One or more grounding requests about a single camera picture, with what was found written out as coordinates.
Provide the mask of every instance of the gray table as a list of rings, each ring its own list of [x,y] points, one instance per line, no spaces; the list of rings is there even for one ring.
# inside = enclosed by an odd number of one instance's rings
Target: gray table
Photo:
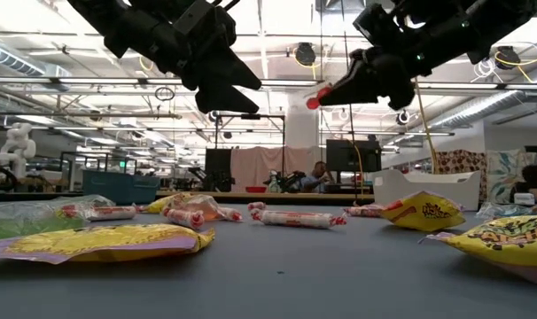
[[[456,229],[476,223],[470,215]],[[424,233],[384,220],[352,218],[333,230],[248,218],[214,226],[209,248],[181,258],[0,261],[0,318],[537,318],[537,285],[442,243],[419,245]]]

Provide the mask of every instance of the black monitor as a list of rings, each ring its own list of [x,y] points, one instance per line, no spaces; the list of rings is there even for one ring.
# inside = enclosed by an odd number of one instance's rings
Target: black monitor
[[[377,141],[355,141],[361,154],[363,172],[381,170],[381,146]],[[326,141],[326,165],[334,172],[360,171],[359,157],[353,144],[347,140]]]

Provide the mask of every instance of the curtain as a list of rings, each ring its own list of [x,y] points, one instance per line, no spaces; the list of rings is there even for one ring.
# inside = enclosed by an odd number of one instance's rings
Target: curtain
[[[531,164],[537,164],[537,153],[524,150],[487,151],[488,201],[509,203],[511,189],[515,183],[523,182],[522,170]]]
[[[254,147],[231,152],[231,176],[235,178],[233,192],[245,192],[247,186],[264,186],[271,170],[282,171],[282,148]],[[309,174],[318,160],[325,161],[325,150],[319,147],[284,148],[284,173],[301,171]]]
[[[481,152],[455,150],[451,152],[436,152],[440,174],[470,173],[481,171],[479,200],[487,198],[487,163],[486,155]]]

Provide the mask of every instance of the blue container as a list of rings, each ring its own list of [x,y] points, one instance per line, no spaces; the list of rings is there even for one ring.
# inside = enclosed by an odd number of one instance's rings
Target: blue container
[[[152,203],[159,187],[160,179],[155,176],[83,171],[83,194],[101,195],[117,205]]]

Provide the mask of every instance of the patterned fabric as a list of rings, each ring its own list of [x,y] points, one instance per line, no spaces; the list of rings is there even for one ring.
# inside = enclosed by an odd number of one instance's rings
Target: patterned fabric
[[[514,184],[523,182],[523,168],[537,164],[537,153],[523,150],[487,151],[487,164],[488,201],[506,204],[509,203],[510,190]]]
[[[479,200],[487,198],[487,164],[485,153],[456,150],[451,152],[436,152],[439,174],[470,173],[481,171]]]

